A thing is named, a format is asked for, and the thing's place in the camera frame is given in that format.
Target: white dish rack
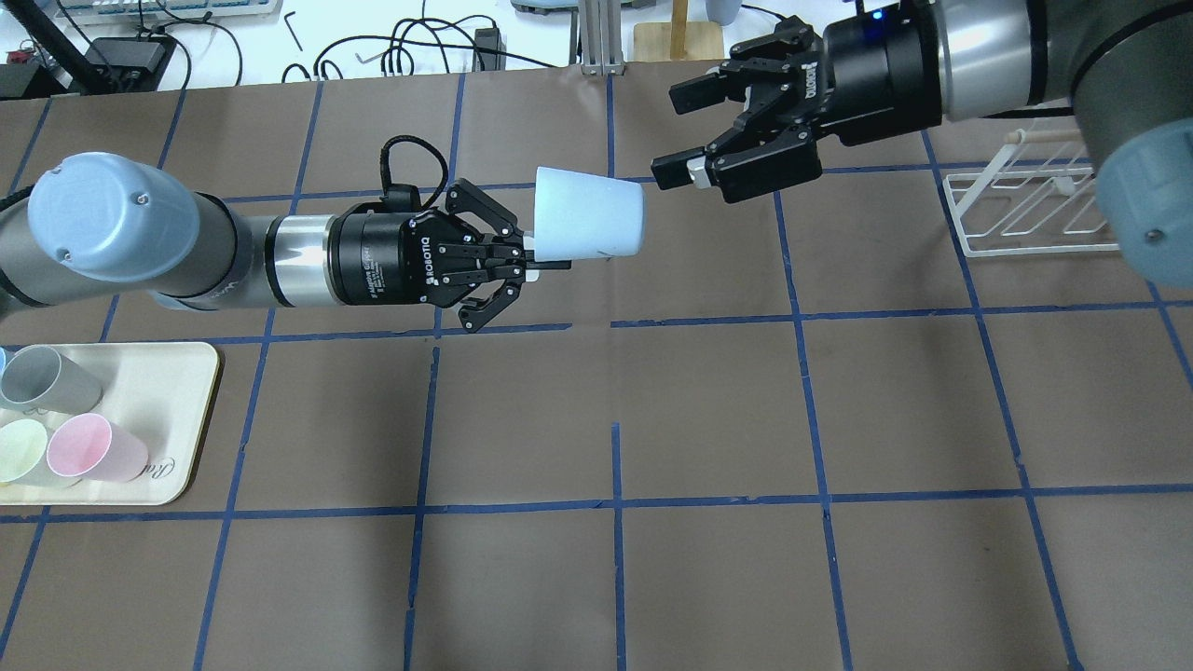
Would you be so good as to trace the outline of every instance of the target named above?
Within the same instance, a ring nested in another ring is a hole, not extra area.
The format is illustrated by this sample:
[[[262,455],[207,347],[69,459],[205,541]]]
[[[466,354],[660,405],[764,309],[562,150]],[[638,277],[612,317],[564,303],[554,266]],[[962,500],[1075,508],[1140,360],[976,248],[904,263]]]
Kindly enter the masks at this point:
[[[1006,257],[1119,248],[1094,204],[1096,177],[1081,133],[1020,129],[979,173],[942,178],[966,257]],[[1047,159],[1028,160],[1030,148]]]

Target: plastic cup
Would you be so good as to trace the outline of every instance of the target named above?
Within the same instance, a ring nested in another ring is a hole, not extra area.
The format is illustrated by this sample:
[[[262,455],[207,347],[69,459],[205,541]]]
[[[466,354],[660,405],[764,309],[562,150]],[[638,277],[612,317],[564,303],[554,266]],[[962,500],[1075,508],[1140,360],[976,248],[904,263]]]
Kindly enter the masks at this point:
[[[704,2],[704,12],[709,20],[721,25],[734,23],[741,8],[742,0],[705,0]]]
[[[47,345],[17,352],[0,373],[0,402],[11,410],[80,413],[103,395],[94,375]]]
[[[18,419],[0,426],[0,482],[31,487],[69,487],[79,478],[50,470],[45,448],[50,432],[36,419]]]
[[[72,417],[50,438],[45,450],[50,470],[66,478],[128,482],[149,463],[140,438],[88,412]]]
[[[637,254],[644,213],[641,184],[540,167],[534,180],[534,260]]]

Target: blue tape line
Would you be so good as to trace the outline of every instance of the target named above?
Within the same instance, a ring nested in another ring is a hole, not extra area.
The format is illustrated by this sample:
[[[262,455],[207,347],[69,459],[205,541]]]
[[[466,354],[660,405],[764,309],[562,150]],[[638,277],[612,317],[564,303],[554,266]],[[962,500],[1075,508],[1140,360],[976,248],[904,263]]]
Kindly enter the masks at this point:
[[[406,632],[402,669],[409,671],[414,655],[414,616],[419,596],[419,573],[422,567],[422,529],[426,522],[427,484],[431,478],[431,441],[435,427],[435,396],[439,388],[439,346],[431,350],[431,381],[427,383],[427,410],[422,420],[422,457],[419,461],[419,494],[414,517],[414,538],[410,542],[410,575],[406,592]]]
[[[221,516],[220,540],[216,543],[215,562],[211,566],[211,579],[208,581],[208,596],[203,602],[203,618],[199,621],[199,640],[194,646],[194,664],[192,669],[203,669],[203,658],[208,652],[208,634],[211,632],[211,615],[216,608],[216,592],[220,589],[220,574],[223,572],[223,559],[228,552],[228,535],[231,530],[231,509],[236,504],[236,491],[240,487],[240,475],[245,466],[245,451],[236,453],[236,467],[233,469],[231,486],[228,488],[228,509]]]
[[[224,203],[273,203],[277,201],[292,201],[293,193],[274,193],[272,196],[231,196],[229,198],[221,198]],[[314,196],[303,196],[303,198],[313,198]]]
[[[348,333],[290,333],[273,336],[274,343],[314,343],[322,340],[376,340],[384,338],[428,338],[434,336],[429,328],[414,328],[410,331],[360,331]]]
[[[319,112],[319,91],[322,91],[323,82],[319,84],[316,90],[315,106],[311,110],[311,127],[314,127],[314,117]],[[303,171],[305,171],[305,156],[310,153],[310,133],[307,136],[307,147],[303,152],[303,162],[298,173],[298,181],[303,179]],[[211,567],[211,580],[208,584],[208,597],[203,604],[203,618],[199,621],[199,639],[194,646],[194,664],[192,666],[193,671],[200,671],[203,669],[203,659],[208,650],[208,634],[211,630],[211,615],[215,611],[216,595],[220,590],[220,575],[223,572],[223,560],[228,550],[228,536],[231,533],[231,522],[234,518],[234,512],[236,510],[236,497],[240,493],[240,479],[245,470],[245,450],[248,447],[248,441],[253,432],[253,419],[256,415],[256,402],[261,395],[261,381],[265,377],[265,364],[270,355],[270,340],[273,336],[273,318],[276,312],[270,308],[265,313],[265,327],[261,332],[261,351],[256,358],[256,371],[253,375],[253,387],[248,394],[248,407],[245,411],[245,425],[240,432],[240,445],[236,450],[236,466],[233,468],[231,473],[231,485],[228,487],[228,501],[224,505],[223,523],[220,525],[220,540],[216,543],[216,556],[215,562]]]
[[[50,115],[50,105],[54,104],[54,98],[45,99],[45,106],[42,107],[42,116],[37,118],[37,125],[33,127],[33,135],[29,136],[29,144],[25,144],[25,153],[20,156],[20,164],[17,166],[17,174],[12,176],[12,185],[8,186],[8,193],[16,193],[20,189],[20,178],[25,176],[25,168],[29,167],[29,158],[33,155],[33,146],[37,144],[37,138],[42,135],[42,128],[45,127],[45,117]]]
[[[625,533],[622,505],[622,424],[613,423],[613,597],[617,614],[617,671],[625,671]]]
[[[617,164],[613,161],[616,153],[616,136],[613,130],[613,75],[605,75],[605,154],[608,159],[608,167],[605,177],[617,174]]]
[[[1037,497],[1113,497],[1123,494],[1185,494],[1193,492],[1193,482],[1161,485],[1093,485],[1080,487],[1037,487]]]
[[[1046,314],[1058,312],[1108,312],[1108,310],[1150,310],[1155,303],[1077,303],[1073,306],[1015,306],[1008,308],[982,307],[983,314]]]
[[[444,328],[443,336],[484,336],[486,333],[545,333],[551,331],[568,331],[570,324],[526,324],[518,326],[486,326],[483,331],[469,333],[463,328]]]
[[[598,510],[610,507],[607,499],[575,499],[565,501],[513,503],[513,504],[446,504],[428,505],[427,515],[506,515],[513,512],[560,512],[564,510]]]
[[[767,497],[675,497],[625,499],[622,507],[723,507],[735,505],[820,504],[820,494],[777,494]]]
[[[1022,490],[946,490],[940,492],[873,492],[833,494],[833,503],[952,501],[973,499],[1013,499]]]
[[[656,326],[709,326],[723,324],[774,324],[791,321],[790,314],[765,314],[755,316],[696,316],[680,319],[637,319],[614,321],[612,328],[653,328]]]
[[[107,304],[107,316],[104,318],[104,328],[99,332],[99,341],[107,341],[107,333],[112,330],[112,322],[116,321],[116,308],[120,304],[120,295],[117,294],[112,296],[112,302]]]
[[[223,519],[223,511],[51,512],[48,524],[73,522],[196,522]]]
[[[1114,497],[1133,494],[1193,493],[1193,482],[1161,482],[1144,485],[1077,485],[1067,487],[1033,487],[1034,497]],[[900,503],[1008,499],[1024,497],[1022,490],[941,490],[923,492],[848,492],[834,493],[836,503]],[[622,499],[573,499],[508,504],[444,504],[425,506],[425,515],[506,515],[519,512],[557,512],[565,510],[606,510],[650,507],[721,507],[752,505],[818,505],[820,494],[775,494],[764,497],[675,497]],[[233,519],[307,519],[319,517],[395,517],[419,512],[418,506],[377,507],[315,507],[277,510],[236,510]],[[51,512],[47,524],[79,522],[192,522],[223,519],[223,511],[162,511],[162,512]],[[5,515],[0,524],[37,524],[41,515]]]
[[[237,510],[234,519],[316,519],[324,517],[401,517],[415,515],[413,505],[379,507],[309,507],[291,510]]]
[[[17,589],[12,595],[12,605],[8,607],[8,617],[5,618],[4,632],[0,632],[0,659],[4,659],[4,652],[8,647],[8,638],[12,636],[12,628],[17,623],[20,599],[25,596],[29,575],[33,572],[33,561],[37,560],[37,550],[42,547],[42,535],[45,534],[45,522],[49,515],[50,506],[42,506],[42,512],[37,517],[37,528],[33,529],[33,538],[29,542],[29,553],[25,554],[25,566],[20,570],[20,579],[17,580]]]
[[[315,85],[315,103],[310,110],[310,123],[307,125],[307,140],[302,147],[302,160],[298,162],[298,177],[295,178],[295,190],[290,199],[290,215],[298,211],[302,198],[302,183],[307,179],[307,162],[310,161],[310,146],[315,142],[315,124],[319,123],[319,107],[323,103],[323,82]]]
[[[157,170],[165,170],[166,159],[169,156],[169,147],[174,143],[174,134],[178,131],[178,122],[183,118],[183,105],[186,103],[186,90],[178,92],[178,103],[174,105],[174,116],[169,119],[169,130],[166,131],[166,142],[161,146],[161,154],[157,155]]]
[[[990,369],[990,380],[994,383],[995,395],[999,399],[999,408],[1002,413],[1002,423],[1007,432],[1007,442],[1010,443],[1010,453],[1014,457],[1015,469],[1019,473],[1019,484],[1022,488],[1024,503],[1027,505],[1027,516],[1032,524],[1032,535],[1036,537],[1036,548],[1040,555],[1040,564],[1044,568],[1044,580],[1047,584],[1049,596],[1052,599],[1052,610],[1056,614],[1057,626],[1061,629],[1061,640],[1064,644],[1065,657],[1068,657],[1069,666],[1073,671],[1083,671],[1081,660],[1077,658],[1076,646],[1073,641],[1073,633],[1069,629],[1069,617],[1064,610],[1064,602],[1061,599],[1061,587],[1056,581],[1056,574],[1052,570],[1052,558],[1047,549],[1047,541],[1044,537],[1044,525],[1040,523],[1039,511],[1036,507],[1036,498],[1032,495],[1031,478],[1028,478],[1027,467],[1024,464],[1022,451],[1019,444],[1019,433],[1015,431],[1015,423],[1010,415],[1010,404],[1007,401],[1007,392],[1002,384],[1002,374],[999,370],[999,362],[994,356],[994,345],[990,341],[990,331],[985,324],[982,302],[978,298],[977,288],[973,285],[973,277],[970,273],[969,261],[965,258],[965,253],[962,251],[960,240],[957,238],[957,229],[953,226],[952,213],[948,210],[948,198],[945,193],[940,166],[937,162],[937,153],[932,147],[932,140],[928,137],[927,131],[921,130],[920,137],[923,140],[925,150],[928,153],[928,162],[932,164],[932,176],[937,183],[937,196],[940,199],[940,207],[945,214],[945,222],[947,223],[948,236],[953,245],[953,253],[957,257],[962,277],[965,279],[965,290],[969,293],[970,303],[973,307],[973,319],[977,322],[978,336],[982,339],[982,349],[985,352],[987,367]]]
[[[811,313],[799,315],[801,321],[833,321],[852,319],[904,319],[909,316],[960,316],[971,315],[971,308],[931,308],[917,310],[863,310],[840,313]]]
[[[824,470],[824,451],[821,445],[820,423],[816,419],[816,398],[812,394],[812,376],[808,368],[808,346],[804,336],[799,296],[796,294],[795,273],[791,269],[791,252],[787,248],[787,222],[783,213],[783,196],[774,192],[774,214],[779,226],[779,250],[783,253],[783,273],[787,282],[787,298],[791,301],[792,324],[796,327],[796,351],[799,357],[799,377],[808,411],[808,430],[811,435],[812,461],[816,464],[816,492],[821,504],[821,521],[824,528],[824,552],[828,560],[829,585],[833,591],[833,610],[836,615],[836,634],[841,642],[841,664],[845,671],[853,671],[853,650],[849,645],[849,628],[845,617],[845,593],[841,589],[841,570],[836,561],[836,534],[833,531],[833,499]]]
[[[1176,332],[1173,315],[1168,314],[1168,307],[1164,306],[1163,298],[1160,297],[1160,289],[1154,283],[1148,282],[1148,290],[1151,291],[1151,297],[1156,301],[1155,307],[1160,309],[1160,318],[1164,320],[1164,330],[1168,331],[1168,339],[1173,341],[1173,351],[1176,352],[1176,359],[1181,364],[1181,370],[1185,371],[1185,381],[1188,382],[1189,389],[1193,389],[1193,367],[1189,367],[1189,357],[1181,343],[1180,333]]]
[[[456,159],[459,155],[459,125],[464,117],[464,80],[468,75],[459,75],[459,84],[456,85],[456,110],[452,112],[451,122],[451,153],[447,158],[447,183],[456,180]]]

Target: silver robot arm segment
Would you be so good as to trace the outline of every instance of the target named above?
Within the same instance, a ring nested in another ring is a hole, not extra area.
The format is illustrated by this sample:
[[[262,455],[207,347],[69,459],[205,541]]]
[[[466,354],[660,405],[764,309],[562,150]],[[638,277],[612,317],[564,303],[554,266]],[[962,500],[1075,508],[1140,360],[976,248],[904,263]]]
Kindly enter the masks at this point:
[[[820,177],[827,135],[863,144],[1069,98],[1124,257],[1193,287],[1191,61],[1191,0],[902,0],[823,37],[792,17],[672,87],[678,113],[725,99],[746,110],[651,171],[661,189],[737,202]]]
[[[431,202],[445,184],[424,202],[388,178],[383,171],[377,202],[342,215],[241,217],[150,166],[70,156],[0,202],[0,320],[146,290],[166,307],[203,312],[429,303],[457,308],[475,332],[519,297],[527,273],[570,267],[536,261],[513,213],[466,180],[446,187],[439,209]],[[492,282],[492,295],[470,296]]]

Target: black wire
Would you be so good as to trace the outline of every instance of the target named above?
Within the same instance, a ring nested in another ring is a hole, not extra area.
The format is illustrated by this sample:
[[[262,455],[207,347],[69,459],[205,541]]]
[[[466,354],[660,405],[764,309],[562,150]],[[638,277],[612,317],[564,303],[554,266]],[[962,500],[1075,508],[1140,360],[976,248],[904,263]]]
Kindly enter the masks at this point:
[[[787,18],[787,17],[784,17],[783,14],[780,14],[779,12],[775,12],[774,10],[767,10],[766,7],[758,7],[755,5],[742,5],[742,10],[754,10],[755,12],[762,12],[762,13],[766,13],[766,14],[771,14],[772,17],[779,19],[780,21],[785,20]]]
[[[390,37],[396,37],[397,36],[397,29],[398,29],[398,26],[402,25],[402,23],[404,23],[404,21],[412,21],[410,25],[408,25],[406,27],[406,30],[402,32],[402,37],[397,39],[396,47],[397,48],[402,48],[402,47],[406,45],[406,36],[409,35],[410,30],[413,30],[415,25],[420,25],[420,26],[427,29],[428,31],[431,31],[431,36],[435,38],[435,43],[439,45],[439,55],[444,60],[444,70],[446,70],[446,72],[450,73],[451,72],[451,66],[447,63],[447,49],[444,45],[444,41],[439,39],[439,35],[438,35],[439,31],[443,31],[443,30],[455,30],[456,32],[463,35],[464,39],[466,39],[468,43],[472,47],[472,53],[475,54],[476,53],[476,39],[474,39],[472,36],[469,35],[466,30],[459,27],[459,24],[462,24],[465,20],[472,19],[472,18],[481,18],[481,17],[487,18],[490,21],[493,21],[494,26],[496,25],[496,21],[493,19],[493,17],[484,17],[483,14],[471,14],[471,16],[464,17],[463,19],[459,19],[457,21],[449,21],[446,19],[437,19],[437,18],[402,19],[401,21],[397,21],[396,24],[394,24],[394,31],[390,33]],[[441,25],[439,27],[434,27],[432,25],[432,21],[441,24]],[[397,74],[397,73],[394,72],[394,57],[392,57],[392,53],[394,53],[392,49],[394,48],[395,47],[391,43],[390,49],[385,51],[385,54],[387,54],[387,61],[389,62],[389,68],[390,68],[388,74]],[[398,67],[398,72],[401,72],[401,62],[398,62],[398,66],[400,66]],[[481,61],[481,69],[482,70],[484,69],[484,62],[483,61]],[[385,69],[384,69],[384,64],[382,66],[382,74],[387,74]],[[413,64],[410,66],[410,74],[414,74],[414,66]]]
[[[161,0],[153,0],[153,1],[161,8],[162,12],[166,13],[167,17],[174,19],[172,23],[166,24],[167,26],[177,24],[209,25],[214,29],[224,31],[224,33],[227,33],[228,37],[231,38],[231,43],[236,48],[236,81],[233,84],[233,86],[240,86],[241,80],[245,79],[245,53],[241,51],[240,41],[236,39],[236,36],[233,35],[230,30],[217,23],[214,23],[211,20],[211,12],[206,12],[206,14],[202,19],[184,19],[183,17],[167,10],[166,5],[163,5]]]
[[[112,90],[120,91],[120,80],[119,78],[116,76],[116,70],[112,69],[112,63],[107,61],[107,56],[104,55],[104,50],[95,48],[95,44],[92,43],[91,38],[87,37],[87,33],[84,32],[82,29],[79,27],[79,24],[74,21],[74,17],[70,16],[70,12],[68,12],[67,8],[62,5],[62,0],[54,0],[54,1],[57,2],[58,10],[62,12],[62,16],[67,18],[67,21],[69,21],[70,25],[75,29],[75,32],[79,33],[79,37],[81,37],[82,41],[87,43],[87,47],[95,50],[95,54],[99,56],[100,61],[104,61],[104,67],[107,68],[107,80],[112,82]]]
[[[428,21],[428,19],[403,19],[403,20],[409,20],[410,25],[406,26],[406,30],[402,31],[402,37],[397,39],[397,47],[404,47],[406,45],[406,36],[409,35],[412,30],[414,30],[414,26],[422,26],[422,27],[427,29],[431,32],[431,37],[434,38],[435,44],[439,45],[439,55],[444,60],[444,70],[446,70],[446,72],[450,73],[451,72],[451,64],[447,63],[447,49],[444,47],[444,41],[439,39],[439,32],[431,26],[431,23]],[[398,23],[394,24],[394,32],[390,35],[391,38],[394,38],[394,37],[397,36],[397,26],[401,25],[401,24],[402,24],[402,21],[398,21]],[[390,44],[390,49],[392,49],[392,48],[394,48],[394,44],[391,43]]]
[[[989,115],[988,119],[1047,119],[1058,117],[1071,117],[1073,107],[1044,107],[1041,110],[1008,110],[996,115]]]
[[[191,50],[187,49],[186,44],[183,44],[183,42],[179,38],[177,38],[173,35],[166,32],[166,26],[162,26],[160,29],[160,33],[161,33],[162,37],[166,37],[171,42],[173,42],[174,47],[178,47],[179,49],[181,49],[183,50],[183,55],[186,56],[186,76],[183,78],[183,86],[179,88],[179,91],[186,91],[186,87],[191,85],[191,68],[193,67],[193,63],[191,62]]]
[[[286,66],[286,69],[282,70],[282,84],[286,82],[286,76],[290,74],[290,70],[293,69],[301,72],[302,75],[307,78],[307,81],[310,81],[310,70],[307,69],[307,66],[302,63],[290,63]]]
[[[33,185],[30,184],[29,186],[26,186],[26,187],[24,187],[24,189],[21,189],[19,191],[14,191],[13,193],[10,193],[8,196],[5,196],[4,198],[0,198],[0,213],[7,210],[8,208],[11,208],[11,207],[16,205],[17,203],[24,201],[25,198],[29,198],[29,195],[32,193],[32,192],[33,192]]]
[[[434,144],[416,135],[395,135],[394,137],[390,137],[381,147],[381,190],[383,193],[389,191],[389,187],[394,185],[394,177],[389,172],[389,150],[392,149],[395,144],[402,143],[418,144],[427,152],[431,152],[431,155],[439,161],[439,186],[435,186],[435,190],[431,193],[429,198],[419,204],[419,209],[425,209],[431,203],[434,203],[435,199],[443,195],[444,187],[447,186],[447,159],[444,158],[439,149],[435,149]]]
[[[387,35],[351,35],[348,37],[341,37],[341,38],[336,39],[335,42],[333,42],[333,43],[328,44],[327,47],[324,47],[323,50],[320,51],[319,56],[315,57],[315,63],[321,62],[323,60],[323,56],[326,56],[328,54],[328,51],[330,51],[332,49],[339,47],[340,44],[345,44],[345,43],[348,43],[348,42],[356,42],[358,39],[381,39],[381,41],[384,41],[384,42],[389,42],[389,36],[387,36]],[[413,39],[412,41],[407,41],[406,43],[407,44],[413,44],[414,47],[438,47],[438,44],[431,44],[429,42],[414,42]],[[444,44],[444,48],[446,48],[446,49],[472,49],[472,45],[470,45],[470,44]],[[518,61],[525,61],[527,63],[533,63],[536,66],[542,66],[544,68],[557,67],[557,66],[552,66],[551,63],[545,63],[543,61],[539,61],[537,59],[531,59],[530,56],[519,56],[518,54],[511,54],[509,51],[502,51],[501,49],[489,49],[488,47],[476,47],[475,50],[480,51],[481,54],[493,54],[495,56],[505,56],[507,59],[514,59],[514,60],[518,60]]]
[[[344,70],[341,70],[341,69],[340,69],[340,66],[335,64],[335,63],[334,63],[334,62],[333,62],[333,61],[332,61],[330,59],[328,59],[328,60],[326,60],[326,61],[323,61],[323,62],[321,63],[321,66],[320,66],[320,67],[321,67],[322,69],[320,69],[320,72],[319,72],[319,75],[320,75],[321,78],[323,78],[324,80],[327,80],[327,79],[332,79],[332,78],[327,76],[327,67],[328,67],[328,66],[332,66],[333,68],[335,68],[335,74],[338,74],[338,75],[340,76],[340,79],[344,79]]]

